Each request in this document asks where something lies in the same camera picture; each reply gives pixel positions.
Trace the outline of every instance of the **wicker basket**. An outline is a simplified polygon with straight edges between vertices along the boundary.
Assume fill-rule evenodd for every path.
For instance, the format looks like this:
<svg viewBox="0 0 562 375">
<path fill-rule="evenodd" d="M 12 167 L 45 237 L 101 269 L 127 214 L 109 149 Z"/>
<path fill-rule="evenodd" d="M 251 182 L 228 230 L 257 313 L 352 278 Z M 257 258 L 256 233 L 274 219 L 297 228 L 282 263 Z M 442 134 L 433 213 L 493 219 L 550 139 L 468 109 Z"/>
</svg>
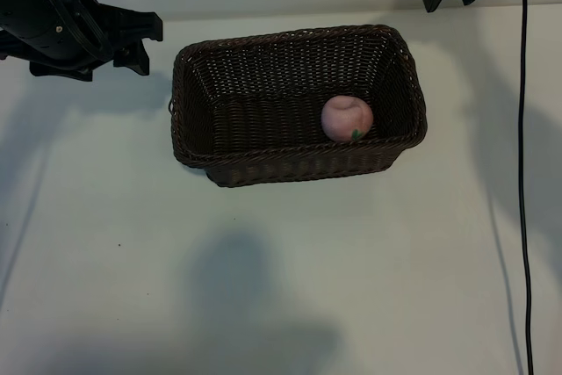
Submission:
<svg viewBox="0 0 562 375">
<path fill-rule="evenodd" d="M 173 84 L 174 155 L 219 186 L 382 171 L 427 132 L 414 59 L 383 25 L 194 44 L 178 55 Z M 373 110 L 362 140 L 323 133 L 322 106 L 336 95 Z"/>
</svg>

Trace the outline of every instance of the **white table surface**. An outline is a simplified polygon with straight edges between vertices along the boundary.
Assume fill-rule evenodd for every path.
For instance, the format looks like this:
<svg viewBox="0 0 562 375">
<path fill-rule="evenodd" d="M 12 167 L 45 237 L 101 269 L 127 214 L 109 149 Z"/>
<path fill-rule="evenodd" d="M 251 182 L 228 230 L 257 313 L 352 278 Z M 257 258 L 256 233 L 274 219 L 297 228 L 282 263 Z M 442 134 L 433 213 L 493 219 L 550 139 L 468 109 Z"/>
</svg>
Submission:
<svg viewBox="0 0 562 375">
<path fill-rule="evenodd" d="M 518 7 L 169 22 L 152 75 L 0 63 L 0 373 L 513 375 L 525 367 Z M 429 132 L 386 172 L 221 189 L 174 159 L 196 41 L 386 23 Z M 530 9 L 537 373 L 562 373 L 562 6 Z"/>
</svg>

